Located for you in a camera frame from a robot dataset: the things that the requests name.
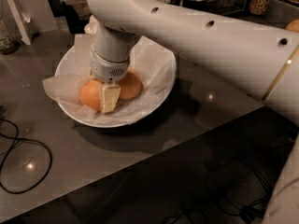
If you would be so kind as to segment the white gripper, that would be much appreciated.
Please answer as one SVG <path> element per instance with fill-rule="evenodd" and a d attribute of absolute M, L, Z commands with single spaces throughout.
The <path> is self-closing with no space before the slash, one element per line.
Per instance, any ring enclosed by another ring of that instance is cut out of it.
<path fill-rule="evenodd" d="M 111 62 L 102 58 L 91 45 L 90 49 L 90 66 L 93 75 L 103 81 L 99 85 L 99 94 L 101 99 L 101 112 L 112 112 L 119 100 L 121 87 L 113 81 L 121 80 L 125 77 L 130 59 L 123 62 Z"/>

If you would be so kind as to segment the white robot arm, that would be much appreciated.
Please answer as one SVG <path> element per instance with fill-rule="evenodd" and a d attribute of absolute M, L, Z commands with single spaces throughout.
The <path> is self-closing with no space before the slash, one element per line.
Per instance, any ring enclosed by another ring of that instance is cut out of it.
<path fill-rule="evenodd" d="M 98 28 L 93 74 L 124 77 L 141 35 L 234 85 L 299 125 L 299 34 L 158 0 L 88 0 Z"/>

